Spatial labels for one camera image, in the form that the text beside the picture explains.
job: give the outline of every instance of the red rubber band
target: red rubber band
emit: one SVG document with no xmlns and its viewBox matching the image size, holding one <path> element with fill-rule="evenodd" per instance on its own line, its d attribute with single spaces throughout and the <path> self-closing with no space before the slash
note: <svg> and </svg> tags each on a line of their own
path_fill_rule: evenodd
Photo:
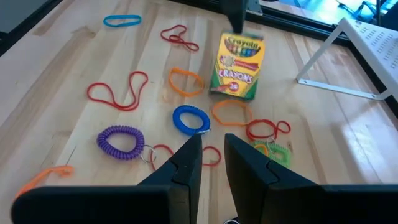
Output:
<svg viewBox="0 0 398 224">
<path fill-rule="evenodd" d="M 251 126 L 253 126 L 255 124 L 258 124 L 258 123 L 268 124 L 269 126 L 271 126 L 274 129 L 274 131 L 272 132 L 272 134 L 265 135 L 265 136 L 260 136 L 260 135 L 253 134 L 251 132 L 250 128 L 251 128 Z M 287 130 L 281 129 L 279 127 L 281 124 L 286 125 L 287 126 Z M 290 130 L 291 130 L 290 124 L 288 122 L 286 122 L 286 121 L 278 121 L 278 123 L 275 125 L 272 121 L 267 120 L 267 119 L 256 119 L 256 120 L 251 121 L 246 126 L 246 135 L 248 136 L 249 140 L 251 140 L 251 141 L 254 141 L 255 138 L 269 138 L 269 137 L 273 137 L 274 140 L 276 140 L 277 137 L 278 137 L 278 131 L 280 131 L 280 132 L 282 132 L 284 134 L 287 134 L 287 133 L 290 132 Z"/>
<path fill-rule="evenodd" d="M 204 166 L 210 166 L 210 167 L 217 166 L 217 165 L 221 162 L 221 153 L 220 153 L 220 151 L 219 151 L 216 147 L 213 147 L 213 146 L 206 146 L 206 147 L 203 148 L 203 152 L 204 152 L 206 149 L 212 149 L 213 151 L 215 151 L 215 152 L 217 153 L 217 155 L 218 155 L 218 160 L 217 160 L 216 162 L 212 163 L 212 164 L 202 164 L 202 165 L 204 165 Z"/>
<path fill-rule="evenodd" d="M 178 28 L 178 27 L 181 27 L 181 28 L 183 29 L 183 31 L 181 31 L 178 35 L 171 34 L 171 35 L 169 35 L 169 38 L 163 36 L 163 34 L 164 34 L 165 32 L 168 32 L 168 31 L 173 30 L 173 29 Z M 197 44 L 195 44 L 195 43 L 193 43 L 193 42 L 186 42 L 185 40 L 182 39 L 181 36 L 182 36 L 186 31 L 187 31 L 187 27 L 186 27 L 186 26 L 181 25 L 181 24 L 178 24 L 178 25 L 175 25 L 175 26 L 173 26 L 173 27 L 171 27 L 171 28 L 169 28 L 169 29 L 162 30 L 162 32 L 160 32 L 160 37 L 161 37 L 162 39 L 164 39 L 164 40 L 170 42 L 170 43 L 174 43 L 174 44 L 183 44 L 184 46 L 186 46 L 186 48 L 188 48 L 188 49 L 191 50 L 191 51 L 194 51 L 194 52 L 198 51 L 198 50 L 199 50 L 199 45 L 197 45 Z"/>
<path fill-rule="evenodd" d="M 168 147 L 168 146 L 166 146 L 165 144 L 158 144 L 158 145 L 154 146 L 154 149 L 157 149 L 157 148 L 159 148 L 159 147 L 160 147 L 160 148 L 163 148 L 163 149 L 166 149 L 166 150 L 170 153 L 171 156 L 174 155 L 173 150 L 171 150 L 171 148 Z M 212 164 L 202 164 L 202 165 L 203 165 L 203 166 L 210 166 L 210 167 L 217 166 L 217 165 L 221 162 L 221 153 L 220 153 L 220 150 L 218 150 L 216 147 L 213 147 L 213 146 L 207 146 L 207 147 L 204 147 L 204 148 L 203 148 L 203 152 L 204 152 L 206 149 L 212 149 L 212 150 L 214 150 L 214 151 L 217 153 L 217 155 L 218 155 L 218 160 L 217 160 L 216 162 L 212 163 Z M 152 167 L 152 170 L 155 172 L 155 171 L 156 171 L 156 167 L 155 167 L 155 165 L 154 165 L 154 163 L 153 163 L 153 158 L 152 158 L 153 155 L 154 155 L 154 152 L 152 152 L 152 150 L 151 150 L 150 153 L 149 153 L 149 157 L 150 157 L 150 166 Z"/>
<path fill-rule="evenodd" d="M 139 87 L 139 90 L 138 90 L 138 97 L 136 97 L 136 94 L 134 93 L 134 90 L 132 89 L 132 85 L 131 85 L 132 78 L 133 78 L 133 76 L 134 76 L 135 74 L 143 75 L 143 76 L 146 78 L 146 80 L 145 80 L 145 81 L 142 83 L 142 85 Z M 132 111 L 132 110 L 134 110 L 134 109 L 136 109 L 136 108 L 138 107 L 138 105 L 139 105 L 139 98 L 140 98 L 140 95 L 141 95 L 142 88 L 144 87 L 144 85 L 145 85 L 147 82 L 148 82 L 148 75 L 147 75 L 145 72 L 142 72 L 142 71 L 135 71 L 135 72 L 130 73 L 130 76 L 129 76 L 129 86 L 130 86 L 130 91 L 131 91 L 131 93 L 132 93 L 132 96 L 133 96 L 134 100 L 133 100 L 133 102 L 130 103 L 129 105 L 120 105 L 120 104 L 118 104 L 118 103 L 116 102 L 116 100 L 114 99 L 114 94 L 113 94 L 113 91 L 112 91 L 111 87 L 109 87 L 108 84 L 103 83 L 103 82 L 96 82 L 96 83 L 91 84 L 90 86 L 88 86 L 87 92 L 86 92 L 86 93 L 87 93 L 87 97 L 88 97 L 90 100 L 92 100 L 92 101 L 100 102 L 100 103 L 105 103 L 105 104 L 110 105 L 110 106 L 112 106 L 112 107 L 114 107 L 114 108 L 116 108 L 116 109 L 119 109 L 119 110 L 121 110 L 121 111 Z M 94 88 L 94 87 L 96 87 L 96 86 L 104 86 L 104 87 L 111 93 L 112 101 L 106 101 L 106 100 L 102 100 L 102 99 L 98 99 L 98 98 L 93 98 L 93 97 L 91 96 L 90 93 L 91 93 L 91 89 Z"/>
</svg>

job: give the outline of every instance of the wooden table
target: wooden table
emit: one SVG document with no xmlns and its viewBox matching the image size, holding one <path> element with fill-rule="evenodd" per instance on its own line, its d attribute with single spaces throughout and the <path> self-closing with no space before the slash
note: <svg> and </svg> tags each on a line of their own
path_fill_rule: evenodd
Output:
<svg viewBox="0 0 398 224">
<path fill-rule="evenodd" d="M 102 20 L 108 14 L 140 14 L 139 26 L 112 29 Z M 162 29 L 185 24 L 184 38 L 200 50 L 160 39 Z M 72 177 L 51 175 L 45 185 L 134 185 L 152 171 L 141 160 L 121 162 L 96 145 L 97 134 L 115 124 L 139 128 L 150 145 L 168 144 L 177 150 L 188 136 L 172 124 L 172 111 L 181 104 L 207 113 L 225 96 L 203 93 L 184 98 L 167 77 L 172 67 L 203 77 L 206 89 L 225 16 L 169 1 L 64 0 L 0 58 L 0 223 L 9 223 L 9 207 L 16 192 L 41 170 L 58 165 L 75 167 Z M 282 30 L 245 23 L 246 32 L 265 38 L 266 54 L 256 99 L 250 102 L 257 119 L 286 120 L 290 134 L 277 143 L 293 152 L 291 169 L 320 184 L 375 184 L 398 182 L 397 120 L 384 102 L 296 84 L 294 77 L 321 42 Z M 135 111 L 120 112 L 85 95 L 93 82 L 109 83 L 120 102 L 129 103 L 127 77 L 145 71 L 149 82 Z M 351 52 L 332 46 L 309 71 L 312 79 L 375 91 Z M 175 76 L 187 91 L 194 80 Z M 134 80 L 137 87 L 142 79 Z M 104 89 L 93 94 L 107 97 Z M 225 120 L 243 121 L 237 107 L 219 110 Z M 197 120 L 184 117 L 192 126 Z M 211 118 L 212 131 L 203 145 L 223 152 L 225 133 L 246 139 L 240 127 L 220 126 Z M 269 132 L 267 127 L 254 128 Z M 112 138 L 128 149 L 126 138 Z M 167 159 L 160 152 L 157 166 Z M 206 152 L 204 161 L 215 160 Z M 204 167 L 198 223 L 221 223 L 236 215 L 228 187 L 224 159 L 218 167 Z"/>
</svg>

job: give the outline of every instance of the orange loop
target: orange loop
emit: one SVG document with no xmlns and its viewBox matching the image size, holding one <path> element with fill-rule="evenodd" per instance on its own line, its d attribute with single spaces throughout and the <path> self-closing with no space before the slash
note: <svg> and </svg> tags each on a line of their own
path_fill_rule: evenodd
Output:
<svg viewBox="0 0 398 224">
<path fill-rule="evenodd" d="M 237 105 L 239 105 L 240 107 L 244 108 L 246 111 L 249 112 L 249 117 L 250 117 L 249 120 L 251 121 L 251 120 L 253 119 L 253 112 L 251 111 L 250 107 L 249 107 L 246 103 L 243 103 L 242 101 L 239 101 L 239 100 L 229 99 L 229 100 L 223 100 L 223 101 L 221 101 L 221 102 L 219 102 L 219 103 L 216 103 L 216 104 L 214 105 L 213 109 L 211 109 L 211 113 L 212 113 L 214 119 L 215 119 L 217 122 L 219 122 L 220 124 L 225 125 L 225 126 L 245 126 L 245 125 L 247 125 L 247 124 L 250 123 L 250 121 L 247 122 L 247 123 L 222 122 L 222 120 L 220 120 L 219 117 L 217 116 L 216 110 L 217 110 L 218 108 L 224 106 L 225 104 L 228 104 L 228 103 L 234 103 L 234 104 L 237 104 Z"/>
<path fill-rule="evenodd" d="M 265 144 L 258 144 L 258 145 L 256 145 L 256 146 L 254 146 L 254 148 L 255 149 L 257 149 L 257 148 L 262 148 L 263 150 L 264 150 L 264 155 L 266 155 L 266 156 L 268 156 L 268 148 L 267 148 L 267 146 L 265 145 Z"/>
<path fill-rule="evenodd" d="M 179 88 L 177 88 L 177 87 L 174 85 L 174 83 L 173 83 L 173 81 L 172 81 L 172 74 L 173 74 L 173 73 L 178 73 L 178 74 L 181 74 L 181 75 L 188 75 L 188 76 L 194 77 L 196 80 L 199 81 L 200 90 L 193 91 L 193 92 L 191 92 L 191 93 L 187 93 L 186 91 L 180 90 Z M 172 68 L 172 69 L 170 70 L 170 73 L 169 73 L 169 83 L 170 83 L 170 86 L 172 87 L 173 90 L 175 90 L 177 93 L 179 93 L 180 95 L 185 96 L 185 97 L 195 96 L 195 95 L 197 95 L 197 94 L 202 93 L 203 90 L 205 89 L 205 83 L 203 82 L 203 79 L 202 79 L 199 75 L 197 75 L 197 74 L 195 74 L 195 73 L 193 73 L 193 72 L 190 72 L 190 71 L 182 70 L 181 68 Z"/>
<path fill-rule="evenodd" d="M 23 193 L 30 191 L 33 189 L 40 181 L 42 181 L 47 175 L 51 174 L 52 172 L 57 173 L 61 177 L 66 177 L 72 175 L 74 168 L 72 166 L 57 166 L 43 170 L 39 174 L 37 174 L 28 184 L 23 186 L 20 191 L 18 191 L 15 198 L 18 198 Z"/>
</svg>

